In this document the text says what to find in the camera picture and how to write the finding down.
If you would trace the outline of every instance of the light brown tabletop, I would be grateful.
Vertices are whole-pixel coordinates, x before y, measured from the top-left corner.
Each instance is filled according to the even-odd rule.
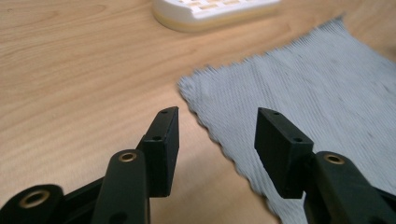
[[[198,34],[169,30],[149,0],[0,1],[0,206],[23,189],[64,193],[103,176],[156,113],[179,107],[172,194],[151,223],[277,223],[189,111],[194,69],[281,47],[345,13],[346,28],[396,62],[396,1],[284,0],[272,16]]]

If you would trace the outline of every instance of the cloth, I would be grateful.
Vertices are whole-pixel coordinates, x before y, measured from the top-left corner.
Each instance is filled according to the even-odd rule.
[[[181,95],[236,170],[285,224],[306,223],[303,200],[278,196],[254,148],[258,107],[284,114],[315,143],[352,159],[396,194],[396,63],[362,44],[342,18],[284,48],[178,82]]]

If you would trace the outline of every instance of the gray cloth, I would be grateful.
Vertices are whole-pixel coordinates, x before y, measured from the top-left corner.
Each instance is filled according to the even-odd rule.
[[[277,110],[314,142],[354,161],[396,194],[396,63],[334,19],[281,49],[183,77],[180,92],[211,138],[285,224],[306,223],[303,200],[284,200],[254,149],[258,107]]]

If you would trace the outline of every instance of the wooden table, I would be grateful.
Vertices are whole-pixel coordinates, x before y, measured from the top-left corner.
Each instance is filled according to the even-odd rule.
[[[180,108],[172,194],[151,199],[152,223],[277,223],[209,139],[177,82],[240,62],[345,15],[361,42],[396,62],[396,1],[284,0],[277,14],[184,34],[161,26],[149,0],[0,1],[0,206],[23,189],[64,193],[104,175],[156,113]]]

